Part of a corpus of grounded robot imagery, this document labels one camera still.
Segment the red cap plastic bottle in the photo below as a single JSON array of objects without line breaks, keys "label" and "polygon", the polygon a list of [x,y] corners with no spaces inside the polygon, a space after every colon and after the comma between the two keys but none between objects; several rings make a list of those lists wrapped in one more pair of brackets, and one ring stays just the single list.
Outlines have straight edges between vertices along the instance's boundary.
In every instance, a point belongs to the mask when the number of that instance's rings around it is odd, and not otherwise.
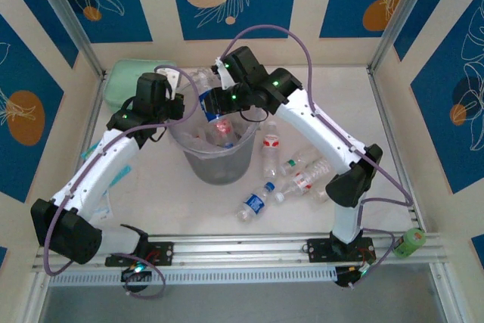
[{"label": "red cap plastic bottle", "polygon": [[216,132],[221,136],[228,136],[233,133],[233,126],[230,119],[218,119],[214,122]]}]

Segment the clear plastic bin liner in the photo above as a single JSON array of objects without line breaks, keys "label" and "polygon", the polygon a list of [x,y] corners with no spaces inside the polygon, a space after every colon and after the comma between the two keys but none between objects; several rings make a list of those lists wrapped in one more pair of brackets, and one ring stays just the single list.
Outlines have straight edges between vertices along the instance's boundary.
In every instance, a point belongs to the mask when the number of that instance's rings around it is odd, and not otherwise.
[{"label": "clear plastic bin liner", "polygon": [[[242,147],[245,141],[259,128],[258,123],[251,123],[244,120],[239,113],[232,113],[221,119],[230,119],[233,126],[233,133],[228,136],[219,135],[215,128],[214,122],[208,122],[200,106],[200,97],[207,91],[220,86],[220,81],[210,69],[199,68],[190,73],[191,78],[195,81],[197,94],[190,84],[179,88],[178,92],[185,97],[187,107],[197,105],[195,113],[183,123],[169,127],[170,135],[178,146],[190,154],[196,154],[202,159],[214,158],[217,154],[222,156],[231,155]],[[230,149],[223,148],[223,142],[232,142],[234,147]]]}]

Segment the red white label bottle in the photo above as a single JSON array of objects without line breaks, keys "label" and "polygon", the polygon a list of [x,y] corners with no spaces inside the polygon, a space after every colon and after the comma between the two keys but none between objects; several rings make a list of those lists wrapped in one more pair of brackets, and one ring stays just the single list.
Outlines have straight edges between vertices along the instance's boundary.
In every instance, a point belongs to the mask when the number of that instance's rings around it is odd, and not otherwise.
[{"label": "red white label bottle", "polygon": [[281,140],[277,123],[269,121],[265,125],[262,140],[262,174],[265,179],[275,180],[278,177]]}]

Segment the grey mesh bin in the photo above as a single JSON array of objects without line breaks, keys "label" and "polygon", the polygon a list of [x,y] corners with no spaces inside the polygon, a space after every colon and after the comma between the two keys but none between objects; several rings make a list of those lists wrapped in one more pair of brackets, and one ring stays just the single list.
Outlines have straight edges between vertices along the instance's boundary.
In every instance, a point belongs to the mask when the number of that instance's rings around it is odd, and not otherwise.
[{"label": "grey mesh bin", "polygon": [[[247,121],[258,123],[257,120],[261,118],[262,112],[258,110],[250,110]],[[245,141],[242,144],[240,149],[231,155],[222,156],[217,154],[214,158],[202,159],[196,154],[190,154],[182,149],[181,150],[184,152],[194,173],[202,181],[211,185],[227,185],[236,182],[248,170],[253,152],[255,135],[256,132],[248,141]]]}]

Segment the green cap clear bottle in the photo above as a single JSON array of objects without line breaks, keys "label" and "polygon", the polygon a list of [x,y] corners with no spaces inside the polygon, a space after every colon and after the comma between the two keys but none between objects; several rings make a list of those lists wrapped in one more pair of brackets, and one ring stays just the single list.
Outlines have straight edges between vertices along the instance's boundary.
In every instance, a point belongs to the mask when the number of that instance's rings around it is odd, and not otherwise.
[{"label": "green cap clear bottle", "polygon": [[280,165],[282,176],[289,175],[303,169],[308,164],[321,157],[321,153],[314,146],[306,146],[294,153],[288,160]]}]

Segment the orange label white cap bottle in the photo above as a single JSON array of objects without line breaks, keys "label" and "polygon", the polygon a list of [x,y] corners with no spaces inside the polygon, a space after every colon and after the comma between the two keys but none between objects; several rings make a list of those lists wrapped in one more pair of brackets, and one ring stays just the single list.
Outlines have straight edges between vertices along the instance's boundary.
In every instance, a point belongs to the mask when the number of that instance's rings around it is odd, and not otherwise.
[{"label": "orange label white cap bottle", "polygon": [[304,195],[316,182],[328,177],[332,171],[331,164],[323,157],[319,158],[285,182],[280,191],[274,195],[275,201],[282,203],[292,197]]}]

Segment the blue cap blue label bottle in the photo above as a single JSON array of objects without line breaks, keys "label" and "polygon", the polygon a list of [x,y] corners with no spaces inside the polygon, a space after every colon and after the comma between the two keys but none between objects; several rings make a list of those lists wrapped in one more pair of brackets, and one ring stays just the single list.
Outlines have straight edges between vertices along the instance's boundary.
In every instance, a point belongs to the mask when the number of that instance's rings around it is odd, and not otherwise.
[{"label": "blue cap blue label bottle", "polygon": [[253,190],[237,209],[236,217],[242,222],[256,218],[265,209],[274,189],[272,182],[266,182],[262,187]]}]

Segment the clear plastic bottle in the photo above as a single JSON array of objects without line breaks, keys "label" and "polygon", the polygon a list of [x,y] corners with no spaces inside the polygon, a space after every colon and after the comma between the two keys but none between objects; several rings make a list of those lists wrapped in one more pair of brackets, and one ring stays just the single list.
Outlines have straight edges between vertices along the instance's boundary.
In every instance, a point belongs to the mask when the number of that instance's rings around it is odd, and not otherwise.
[{"label": "clear plastic bottle", "polygon": [[318,203],[324,203],[329,200],[329,196],[325,190],[325,187],[316,187],[314,186],[310,191],[309,195],[313,201]]}]

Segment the mint green zip pouch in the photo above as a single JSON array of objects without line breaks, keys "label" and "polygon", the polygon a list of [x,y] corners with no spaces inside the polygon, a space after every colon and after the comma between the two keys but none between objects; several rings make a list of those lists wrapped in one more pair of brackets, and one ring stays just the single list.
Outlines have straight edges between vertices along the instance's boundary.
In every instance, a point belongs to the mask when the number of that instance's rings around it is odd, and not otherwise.
[{"label": "mint green zip pouch", "polygon": [[175,66],[172,61],[153,61],[142,59],[120,59],[107,75],[103,99],[111,113],[117,112],[123,103],[135,96],[138,78],[143,73],[152,73],[161,65]]}]

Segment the white teal printed packet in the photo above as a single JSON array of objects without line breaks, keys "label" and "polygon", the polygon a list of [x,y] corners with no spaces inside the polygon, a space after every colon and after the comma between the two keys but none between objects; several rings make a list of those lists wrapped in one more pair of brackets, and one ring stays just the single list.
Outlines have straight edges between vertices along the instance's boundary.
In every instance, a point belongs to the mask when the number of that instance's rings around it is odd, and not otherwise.
[{"label": "white teal printed packet", "polygon": [[125,178],[131,171],[131,166],[125,165],[114,177],[112,182],[108,185],[107,190],[102,194],[99,204],[94,210],[91,219],[89,220],[91,224],[97,224],[113,218],[113,212],[110,203],[110,189],[113,188],[117,183],[119,183],[123,178]]}]

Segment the green tape roll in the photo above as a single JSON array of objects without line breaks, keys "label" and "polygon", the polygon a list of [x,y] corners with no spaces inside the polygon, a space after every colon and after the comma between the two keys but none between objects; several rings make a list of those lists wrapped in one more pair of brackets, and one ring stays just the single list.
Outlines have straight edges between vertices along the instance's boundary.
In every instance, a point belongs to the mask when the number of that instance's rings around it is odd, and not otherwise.
[{"label": "green tape roll", "polygon": [[408,258],[427,241],[425,232],[419,228],[407,230],[396,242],[393,253],[398,258]]}]

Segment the aluminium frame post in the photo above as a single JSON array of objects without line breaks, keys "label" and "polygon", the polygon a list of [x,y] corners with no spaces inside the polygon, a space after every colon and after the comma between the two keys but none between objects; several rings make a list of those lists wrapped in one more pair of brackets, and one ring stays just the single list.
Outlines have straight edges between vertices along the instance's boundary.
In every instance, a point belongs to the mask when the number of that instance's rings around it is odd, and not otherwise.
[{"label": "aluminium frame post", "polygon": [[377,45],[377,48],[368,64],[368,73],[374,75],[382,64],[386,53],[393,46],[396,38],[402,31],[408,17],[414,9],[418,0],[400,0],[393,16],[389,20],[386,29],[383,31],[383,35]]},{"label": "aluminium frame post", "polygon": [[103,79],[104,69],[96,56],[85,30],[67,0],[47,0],[77,50],[84,56],[96,76]]}]

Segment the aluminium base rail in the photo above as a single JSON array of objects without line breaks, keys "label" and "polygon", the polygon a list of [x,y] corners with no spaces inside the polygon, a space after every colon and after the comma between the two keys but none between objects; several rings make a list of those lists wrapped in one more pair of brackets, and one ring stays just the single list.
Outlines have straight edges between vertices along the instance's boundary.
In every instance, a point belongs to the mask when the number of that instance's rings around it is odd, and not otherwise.
[{"label": "aluminium base rail", "polygon": [[[377,258],[389,248],[391,237],[385,233],[365,233],[374,242]],[[239,235],[161,235],[150,236],[154,242],[173,242],[174,268],[248,268],[309,266],[305,245],[309,239],[329,238],[329,234],[239,234]],[[73,263],[72,270],[114,269],[106,267],[108,255],[101,254],[84,265]],[[410,257],[400,259],[392,252],[383,264],[420,264],[449,262],[443,241],[437,233],[427,235],[427,242]]]}]

